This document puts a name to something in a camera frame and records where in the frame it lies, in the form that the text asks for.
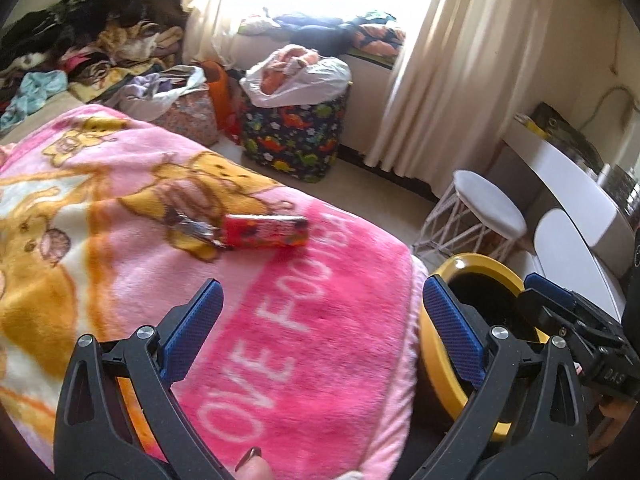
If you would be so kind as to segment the person left hand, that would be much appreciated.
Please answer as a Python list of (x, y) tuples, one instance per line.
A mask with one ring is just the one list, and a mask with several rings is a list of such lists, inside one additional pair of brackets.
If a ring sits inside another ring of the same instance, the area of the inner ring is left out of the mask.
[(273, 480), (274, 474), (268, 462), (262, 457), (262, 450), (252, 446), (235, 467), (236, 480)]

